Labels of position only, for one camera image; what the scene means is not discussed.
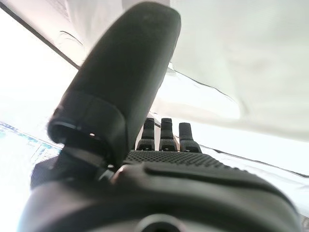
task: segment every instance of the black plastic casing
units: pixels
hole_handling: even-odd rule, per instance
[[[133,232],[135,221],[166,214],[184,222],[185,231],[301,232],[297,211],[278,189],[207,154],[131,151],[125,163],[110,181],[36,187],[18,231]],[[191,230],[186,221],[201,228]],[[132,228],[117,230],[121,222]]]
[[[66,144],[75,136],[92,136],[105,150],[98,153],[119,167],[163,81],[180,28],[179,14],[158,3],[141,3],[124,13],[63,95],[48,125],[50,138]]]

